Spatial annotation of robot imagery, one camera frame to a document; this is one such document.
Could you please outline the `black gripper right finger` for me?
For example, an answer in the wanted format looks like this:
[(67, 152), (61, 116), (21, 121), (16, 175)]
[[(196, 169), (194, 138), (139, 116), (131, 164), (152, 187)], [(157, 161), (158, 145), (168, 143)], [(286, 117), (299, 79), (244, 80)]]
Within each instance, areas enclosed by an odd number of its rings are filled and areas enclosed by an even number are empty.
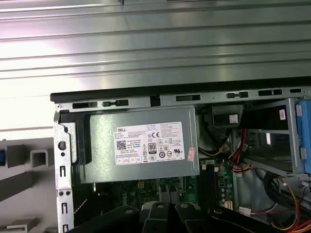
[(280, 233), (279, 229), (248, 216), (217, 207), (210, 213), (182, 202), (175, 206), (180, 221), (189, 233)]

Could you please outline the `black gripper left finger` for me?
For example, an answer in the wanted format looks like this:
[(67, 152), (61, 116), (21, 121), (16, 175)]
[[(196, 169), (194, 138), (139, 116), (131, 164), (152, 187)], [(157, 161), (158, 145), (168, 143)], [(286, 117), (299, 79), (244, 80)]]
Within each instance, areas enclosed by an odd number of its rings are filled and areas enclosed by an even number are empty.
[(73, 229), (70, 233), (166, 233), (169, 205), (153, 202), (149, 209), (121, 206)]

